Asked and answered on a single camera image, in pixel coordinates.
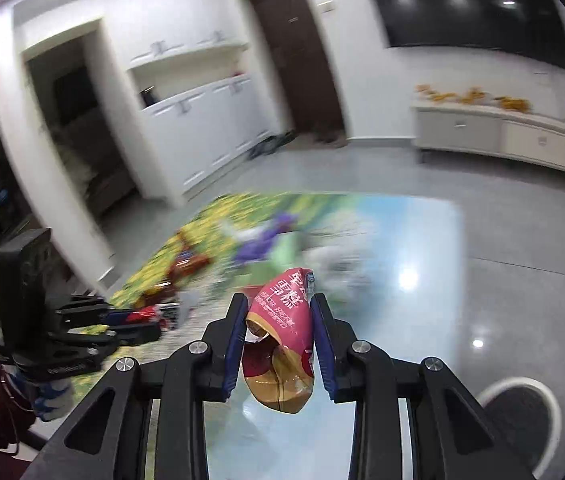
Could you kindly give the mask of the left hand blue glove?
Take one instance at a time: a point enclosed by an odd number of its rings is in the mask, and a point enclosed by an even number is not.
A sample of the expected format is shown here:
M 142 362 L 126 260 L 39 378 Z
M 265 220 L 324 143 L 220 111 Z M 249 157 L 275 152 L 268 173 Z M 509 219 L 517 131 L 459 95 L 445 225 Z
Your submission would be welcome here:
M 34 384 L 28 382 L 15 366 L 4 366 L 6 388 L 22 408 L 42 422 L 62 418 L 72 410 L 73 385 L 69 378 Z

